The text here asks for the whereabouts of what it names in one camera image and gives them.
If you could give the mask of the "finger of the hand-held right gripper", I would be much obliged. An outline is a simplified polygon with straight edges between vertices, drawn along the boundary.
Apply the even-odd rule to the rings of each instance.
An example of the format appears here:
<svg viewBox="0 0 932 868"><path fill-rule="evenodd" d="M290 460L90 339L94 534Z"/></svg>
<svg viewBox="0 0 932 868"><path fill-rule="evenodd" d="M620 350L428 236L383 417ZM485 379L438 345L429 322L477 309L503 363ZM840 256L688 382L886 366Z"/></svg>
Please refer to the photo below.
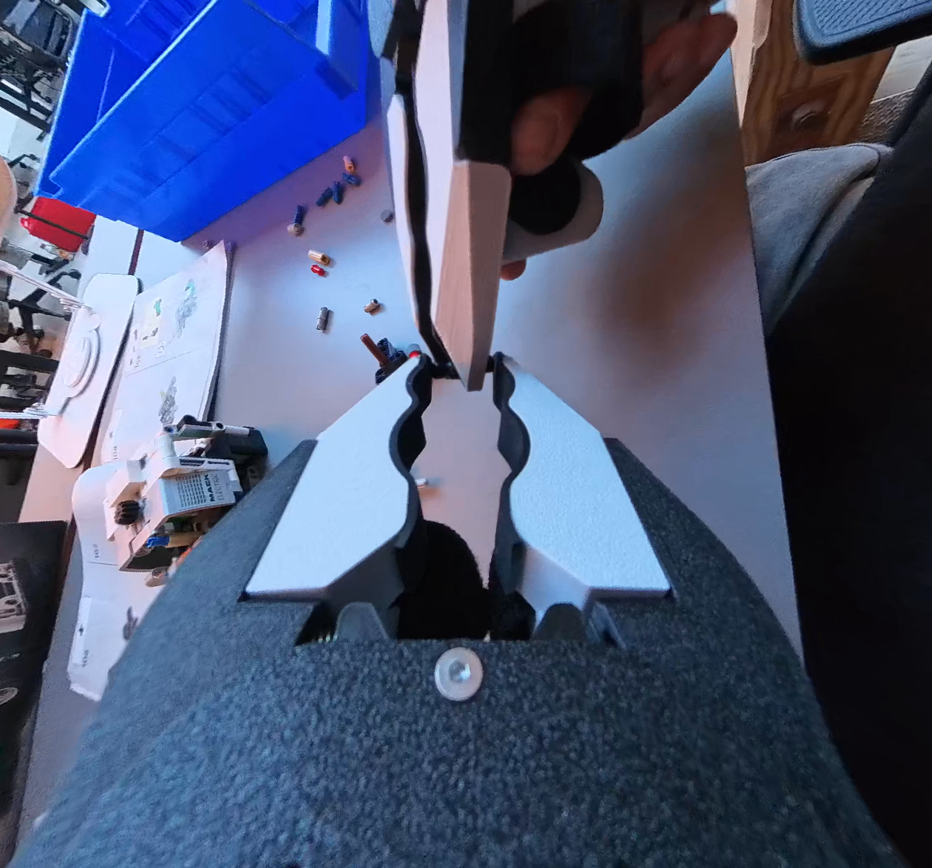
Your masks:
<svg viewBox="0 0 932 868"><path fill-rule="evenodd" d="M413 322L433 360L434 378L457 378L433 323L432 261L427 241L427 175L413 95L394 93L384 115L390 187Z"/></svg>
<svg viewBox="0 0 932 868"><path fill-rule="evenodd" d="M457 153L455 0L426 0L414 104L426 176L428 311L466 391L483 387L499 293L511 174Z"/></svg>

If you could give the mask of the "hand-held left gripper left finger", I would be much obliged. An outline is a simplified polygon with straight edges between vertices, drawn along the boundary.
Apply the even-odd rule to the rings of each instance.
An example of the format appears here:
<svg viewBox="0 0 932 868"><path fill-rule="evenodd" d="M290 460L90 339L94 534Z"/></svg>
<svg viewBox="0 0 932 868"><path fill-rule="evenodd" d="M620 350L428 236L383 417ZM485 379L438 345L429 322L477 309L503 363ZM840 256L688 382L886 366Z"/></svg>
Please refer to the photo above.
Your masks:
<svg viewBox="0 0 932 868"><path fill-rule="evenodd" d="M405 556L421 518L412 467L433 375L423 354L321 432L246 585L259 600L395 603L422 573Z"/></svg>

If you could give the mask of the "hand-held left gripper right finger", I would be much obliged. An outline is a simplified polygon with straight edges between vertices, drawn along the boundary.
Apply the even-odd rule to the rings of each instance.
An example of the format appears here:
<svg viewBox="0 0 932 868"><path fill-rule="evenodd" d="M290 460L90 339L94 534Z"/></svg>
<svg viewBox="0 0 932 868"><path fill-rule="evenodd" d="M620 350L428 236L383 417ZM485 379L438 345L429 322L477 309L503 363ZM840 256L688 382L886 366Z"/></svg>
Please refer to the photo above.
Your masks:
<svg viewBox="0 0 932 868"><path fill-rule="evenodd" d="M601 433L536 376L494 356L499 495L494 573L532 611L663 598L671 583Z"/></svg>

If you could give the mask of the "black lego beam assembly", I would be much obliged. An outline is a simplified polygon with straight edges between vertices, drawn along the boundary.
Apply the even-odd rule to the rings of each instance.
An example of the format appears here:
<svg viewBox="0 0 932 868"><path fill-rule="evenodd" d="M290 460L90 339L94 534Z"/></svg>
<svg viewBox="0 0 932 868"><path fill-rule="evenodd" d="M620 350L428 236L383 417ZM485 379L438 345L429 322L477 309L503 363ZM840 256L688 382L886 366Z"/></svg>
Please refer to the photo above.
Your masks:
<svg viewBox="0 0 932 868"><path fill-rule="evenodd" d="M395 373L404 362L409 359L425 357L430 363L431 374L435 380L451 380L457 373L449 362L436 362L429 355L425 355L418 344L409 344L405 347L395 347L388 339L375 341L368 334L360 338L363 346L378 362L376 371L376 385L384 382L392 373Z"/></svg>

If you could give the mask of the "scattered small lego pins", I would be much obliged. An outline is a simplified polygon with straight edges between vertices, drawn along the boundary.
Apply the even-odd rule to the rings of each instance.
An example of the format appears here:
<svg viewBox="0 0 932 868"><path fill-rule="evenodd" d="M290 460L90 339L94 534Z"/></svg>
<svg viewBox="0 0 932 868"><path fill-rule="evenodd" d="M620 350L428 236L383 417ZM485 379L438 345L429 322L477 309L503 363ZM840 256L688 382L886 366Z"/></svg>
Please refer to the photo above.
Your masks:
<svg viewBox="0 0 932 868"><path fill-rule="evenodd" d="M356 167L355 160L349 155L342 156L342 174L339 179L334 180L325 190L323 190L315 201L317 208L324 208L327 205L341 205L344 202L345 191L347 188L358 188L363 181ZM301 237L306 232L306 220L308 207L297 205L292 222L287 227L287 233L293 237ZM326 278L329 270L333 266L333 258L320 250L309 249L308 257L311 260L311 273L320 278ZM316 330L325 333L328 331L332 318L332 310L327 307L321 307L317 321Z"/></svg>

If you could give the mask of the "white lego truck model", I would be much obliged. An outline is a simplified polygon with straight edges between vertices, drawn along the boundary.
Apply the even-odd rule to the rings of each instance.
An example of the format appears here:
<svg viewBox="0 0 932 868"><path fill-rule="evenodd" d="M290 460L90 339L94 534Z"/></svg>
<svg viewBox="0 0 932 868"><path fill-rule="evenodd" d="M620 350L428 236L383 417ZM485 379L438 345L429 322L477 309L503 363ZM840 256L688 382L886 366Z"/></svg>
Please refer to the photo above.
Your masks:
<svg viewBox="0 0 932 868"><path fill-rule="evenodd" d="M163 427L104 487L104 529L116 568L166 577L264 477L267 457L254 427L191 415Z"/></svg>

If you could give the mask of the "lego instruction booklet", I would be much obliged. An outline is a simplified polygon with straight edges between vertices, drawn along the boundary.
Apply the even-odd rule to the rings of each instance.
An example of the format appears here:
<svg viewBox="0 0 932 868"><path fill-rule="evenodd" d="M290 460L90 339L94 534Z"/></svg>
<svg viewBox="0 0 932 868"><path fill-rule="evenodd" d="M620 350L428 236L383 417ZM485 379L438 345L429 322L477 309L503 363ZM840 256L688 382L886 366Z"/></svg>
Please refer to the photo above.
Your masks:
<svg viewBox="0 0 932 868"><path fill-rule="evenodd" d="M128 459L183 417L207 418L224 332L230 250L212 246L134 303L103 463Z"/></svg>

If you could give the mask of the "black lego set box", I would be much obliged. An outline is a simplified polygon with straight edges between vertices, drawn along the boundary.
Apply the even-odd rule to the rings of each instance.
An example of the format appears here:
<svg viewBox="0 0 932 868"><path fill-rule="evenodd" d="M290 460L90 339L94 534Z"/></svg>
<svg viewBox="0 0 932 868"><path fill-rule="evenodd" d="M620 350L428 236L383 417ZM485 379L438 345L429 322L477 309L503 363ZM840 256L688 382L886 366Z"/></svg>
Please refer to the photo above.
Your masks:
<svg viewBox="0 0 932 868"><path fill-rule="evenodd" d="M59 604L63 522L1 525L1 814L11 807L20 736L41 685Z"/></svg>

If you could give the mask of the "white paper sheet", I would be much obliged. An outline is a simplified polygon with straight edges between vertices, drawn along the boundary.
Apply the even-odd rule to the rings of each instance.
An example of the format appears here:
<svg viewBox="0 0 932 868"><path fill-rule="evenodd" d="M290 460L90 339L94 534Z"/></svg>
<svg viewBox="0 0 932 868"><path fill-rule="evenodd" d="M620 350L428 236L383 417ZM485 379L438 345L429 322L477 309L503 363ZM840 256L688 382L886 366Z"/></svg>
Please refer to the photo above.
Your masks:
<svg viewBox="0 0 932 868"><path fill-rule="evenodd" d="M122 571L117 543L106 537L104 493L117 468L94 466L73 489L83 582L67 675L70 688L92 701L101 699L111 668L164 587L148 585L149 571Z"/></svg>

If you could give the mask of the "black office chair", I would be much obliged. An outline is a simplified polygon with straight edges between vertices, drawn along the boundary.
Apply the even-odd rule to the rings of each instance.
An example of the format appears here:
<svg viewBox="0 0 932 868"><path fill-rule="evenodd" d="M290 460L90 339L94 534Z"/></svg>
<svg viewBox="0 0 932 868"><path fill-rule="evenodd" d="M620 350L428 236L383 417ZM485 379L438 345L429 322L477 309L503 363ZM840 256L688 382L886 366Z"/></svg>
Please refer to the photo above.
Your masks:
<svg viewBox="0 0 932 868"><path fill-rule="evenodd" d="M930 866L930 77L767 339L802 651L845 766Z"/></svg>

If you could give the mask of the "wooden table leg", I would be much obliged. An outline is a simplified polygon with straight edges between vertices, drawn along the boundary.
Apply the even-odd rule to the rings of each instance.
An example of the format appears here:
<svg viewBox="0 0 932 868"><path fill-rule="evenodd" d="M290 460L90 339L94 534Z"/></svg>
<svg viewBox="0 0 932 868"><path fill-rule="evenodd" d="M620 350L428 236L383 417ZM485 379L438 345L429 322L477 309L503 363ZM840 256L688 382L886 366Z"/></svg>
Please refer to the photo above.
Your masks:
<svg viewBox="0 0 932 868"><path fill-rule="evenodd" d="M745 165L854 140L895 47L815 66L793 34L794 0L725 0Z"/></svg>

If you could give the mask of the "person's grey trouser leg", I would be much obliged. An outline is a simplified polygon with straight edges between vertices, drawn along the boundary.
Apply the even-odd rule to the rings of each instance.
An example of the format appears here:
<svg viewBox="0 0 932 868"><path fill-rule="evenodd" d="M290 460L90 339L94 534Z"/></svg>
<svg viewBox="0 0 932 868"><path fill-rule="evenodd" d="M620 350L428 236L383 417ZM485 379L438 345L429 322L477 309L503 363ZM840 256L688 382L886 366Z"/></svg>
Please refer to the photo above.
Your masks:
<svg viewBox="0 0 932 868"><path fill-rule="evenodd" d="M893 154L884 143L856 142L791 152L747 167L766 339Z"/></svg>

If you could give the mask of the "red plastic container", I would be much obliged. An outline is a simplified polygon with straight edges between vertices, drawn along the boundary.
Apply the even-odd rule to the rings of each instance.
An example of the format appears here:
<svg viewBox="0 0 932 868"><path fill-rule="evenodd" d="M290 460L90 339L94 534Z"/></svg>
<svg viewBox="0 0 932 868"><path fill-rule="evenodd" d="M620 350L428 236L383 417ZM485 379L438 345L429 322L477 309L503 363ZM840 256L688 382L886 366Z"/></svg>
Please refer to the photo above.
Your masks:
<svg viewBox="0 0 932 868"><path fill-rule="evenodd" d="M96 220L93 212L51 197L36 197L19 215L26 232L70 256L87 251Z"/></svg>

